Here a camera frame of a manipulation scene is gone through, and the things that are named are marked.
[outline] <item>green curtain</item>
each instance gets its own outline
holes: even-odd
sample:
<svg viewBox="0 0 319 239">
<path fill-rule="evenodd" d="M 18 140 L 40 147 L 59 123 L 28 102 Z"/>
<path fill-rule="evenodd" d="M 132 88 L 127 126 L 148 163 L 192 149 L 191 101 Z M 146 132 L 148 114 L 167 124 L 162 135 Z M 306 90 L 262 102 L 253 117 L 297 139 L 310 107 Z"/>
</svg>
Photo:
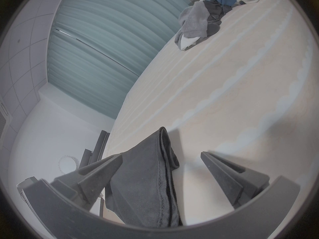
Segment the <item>green curtain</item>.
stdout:
<svg viewBox="0 0 319 239">
<path fill-rule="evenodd" d="M 116 118 L 126 94 L 179 30 L 189 0 L 63 0 L 48 48 L 48 80 Z"/>
</svg>

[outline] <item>wall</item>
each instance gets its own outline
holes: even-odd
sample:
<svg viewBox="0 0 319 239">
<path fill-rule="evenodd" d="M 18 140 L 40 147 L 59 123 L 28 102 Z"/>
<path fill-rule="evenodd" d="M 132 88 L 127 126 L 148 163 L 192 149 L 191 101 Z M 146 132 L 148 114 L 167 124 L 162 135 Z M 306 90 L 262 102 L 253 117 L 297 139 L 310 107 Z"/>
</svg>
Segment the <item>wall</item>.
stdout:
<svg viewBox="0 0 319 239">
<path fill-rule="evenodd" d="M 50 234 L 21 199 L 16 185 L 35 176 L 52 182 L 62 175 L 58 162 L 62 156 L 81 161 L 84 149 L 93 150 L 101 130 L 111 131 L 114 120 L 73 100 L 81 112 L 63 108 L 68 96 L 47 83 L 39 91 L 41 100 L 30 112 L 14 141 L 8 169 L 9 194 L 22 216 L 39 232 Z"/>
<path fill-rule="evenodd" d="M 8 162 L 17 133 L 40 100 L 46 82 L 47 37 L 61 0 L 29 0 L 0 47 L 0 96 L 13 120 L 0 150 L 0 177 L 8 189 Z"/>
</svg>

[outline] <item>white round object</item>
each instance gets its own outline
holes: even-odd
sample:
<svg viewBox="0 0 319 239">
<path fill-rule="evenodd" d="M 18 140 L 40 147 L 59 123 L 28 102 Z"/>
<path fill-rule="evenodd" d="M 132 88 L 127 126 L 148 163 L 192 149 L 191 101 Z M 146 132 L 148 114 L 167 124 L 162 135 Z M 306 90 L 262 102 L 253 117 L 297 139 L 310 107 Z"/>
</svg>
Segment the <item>white round object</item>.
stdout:
<svg viewBox="0 0 319 239">
<path fill-rule="evenodd" d="M 63 174 L 71 173 L 77 169 L 77 163 L 73 157 L 64 156 L 59 161 L 59 169 Z"/>
</svg>

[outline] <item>beige bed sheet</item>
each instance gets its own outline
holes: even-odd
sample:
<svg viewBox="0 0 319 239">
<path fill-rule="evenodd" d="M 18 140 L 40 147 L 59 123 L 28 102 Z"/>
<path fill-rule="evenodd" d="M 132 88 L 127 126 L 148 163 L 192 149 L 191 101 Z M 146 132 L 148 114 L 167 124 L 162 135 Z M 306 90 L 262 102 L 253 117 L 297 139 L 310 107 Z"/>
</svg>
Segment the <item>beige bed sheet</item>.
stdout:
<svg viewBox="0 0 319 239">
<path fill-rule="evenodd" d="M 181 166 L 173 171 L 185 225 L 233 210 L 200 159 L 212 151 L 284 175 L 304 201 L 319 168 L 319 52 L 288 0 L 235 7 L 220 31 L 187 51 L 171 39 L 127 94 L 103 157 L 165 126 Z"/>
</svg>

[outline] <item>pile of clothes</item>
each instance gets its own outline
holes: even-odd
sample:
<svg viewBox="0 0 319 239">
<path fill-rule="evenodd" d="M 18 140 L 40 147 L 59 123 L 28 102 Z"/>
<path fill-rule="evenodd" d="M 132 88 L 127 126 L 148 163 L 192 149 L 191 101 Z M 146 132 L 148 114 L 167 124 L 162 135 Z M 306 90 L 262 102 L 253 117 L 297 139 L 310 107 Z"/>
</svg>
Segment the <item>pile of clothes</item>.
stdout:
<svg viewBox="0 0 319 239">
<path fill-rule="evenodd" d="M 178 22 L 181 29 L 175 35 L 175 43 L 180 50 L 186 50 L 220 29 L 221 18 L 233 7 L 259 0 L 204 0 L 185 8 Z"/>
</svg>

